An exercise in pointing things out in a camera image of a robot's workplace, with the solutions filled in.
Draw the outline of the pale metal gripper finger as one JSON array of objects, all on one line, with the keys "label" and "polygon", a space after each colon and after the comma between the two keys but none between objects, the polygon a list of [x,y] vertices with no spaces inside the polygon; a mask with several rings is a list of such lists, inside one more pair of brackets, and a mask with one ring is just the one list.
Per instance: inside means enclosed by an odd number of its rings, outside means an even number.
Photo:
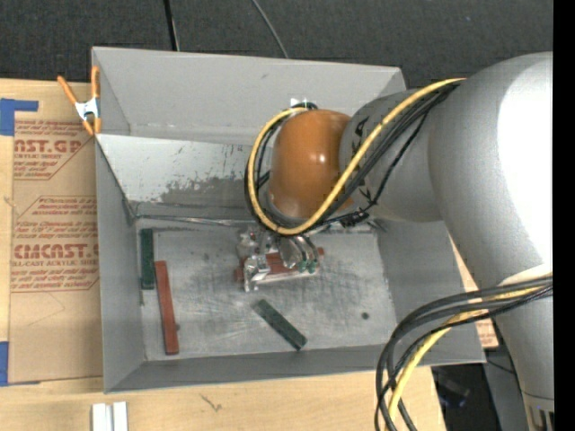
[{"label": "pale metal gripper finger", "polygon": [[257,283],[270,273],[270,265],[265,255],[252,255],[243,263],[243,289],[251,292],[258,288]]},{"label": "pale metal gripper finger", "polygon": [[236,252],[239,258],[249,258],[256,253],[257,234],[254,231],[246,230],[240,232]]}]

